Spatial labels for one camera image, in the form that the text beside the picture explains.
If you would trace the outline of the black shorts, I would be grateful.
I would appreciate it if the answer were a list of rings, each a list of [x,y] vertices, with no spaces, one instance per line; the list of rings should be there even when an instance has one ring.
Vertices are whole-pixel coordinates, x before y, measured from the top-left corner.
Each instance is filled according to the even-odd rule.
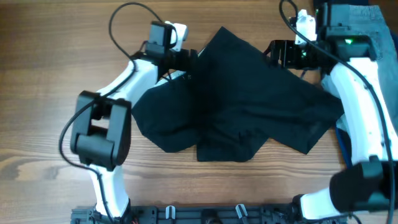
[[[268,139],[307,154],[343,106],[221,27],[192,70],[147,90],[132,115],[165,152],[195,146],[200,162],[245,162]]]

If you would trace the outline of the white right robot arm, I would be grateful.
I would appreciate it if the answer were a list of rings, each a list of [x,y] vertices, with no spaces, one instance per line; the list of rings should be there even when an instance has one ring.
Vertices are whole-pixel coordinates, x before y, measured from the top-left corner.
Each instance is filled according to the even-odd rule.
[[[397,134],[382,96],[370,37],[274,40],[266,54],[285,68],[326,72],[323,86],[341,100],[351,140],[351,167],[335,174],[327,188],[297,196],[290,219],[317,222],[385,211],[391,222],[397,209]]]

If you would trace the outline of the light blue denim shorts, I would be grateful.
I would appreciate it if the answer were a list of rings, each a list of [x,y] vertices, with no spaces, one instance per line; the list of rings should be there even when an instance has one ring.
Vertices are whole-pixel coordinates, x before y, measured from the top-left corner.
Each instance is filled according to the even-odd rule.
[[[380,7],[367,1],[328,1],[349,4],[351,35],[371,39],[378,64],[379,84],[394,129],[397,129],[397,37],[393,37]]]

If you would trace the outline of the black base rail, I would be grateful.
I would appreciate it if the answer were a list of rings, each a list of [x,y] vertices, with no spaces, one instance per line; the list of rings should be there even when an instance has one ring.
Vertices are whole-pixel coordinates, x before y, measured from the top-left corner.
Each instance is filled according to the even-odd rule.
[[[344,214],[306,220],[292,204],[265,204],[245,206],[238,204],[227,207],[167,207],[134,206],[127,209],[123,217],[115,218],[115,223],[137,224],[282,224],[282,223],[347,223],[353,219],[360,223],[356,215]]]

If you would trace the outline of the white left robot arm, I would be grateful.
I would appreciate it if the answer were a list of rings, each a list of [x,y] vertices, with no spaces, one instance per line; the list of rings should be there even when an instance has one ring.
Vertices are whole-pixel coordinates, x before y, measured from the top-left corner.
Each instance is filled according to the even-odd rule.
[[[137,52],[126,69],[107,87],[78,95],[70,149],[79,167],[90,172],[96,205],[95,223],[133,223],[122,165],[131,147],[131,125],[167,152],[195,144],[187,75],[198,62],[196,50],[170,49],[163,55]]]

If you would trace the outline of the blue garment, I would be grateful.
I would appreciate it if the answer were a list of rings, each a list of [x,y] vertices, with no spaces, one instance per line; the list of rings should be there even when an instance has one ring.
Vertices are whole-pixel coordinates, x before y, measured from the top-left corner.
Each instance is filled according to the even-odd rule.
[[[346,131],[338,128],[337,126],[335,126],[335,134],[346,167],[351,168],[353,166],[353,163],[351,161],[351,156],[352,156],[351,138]]]

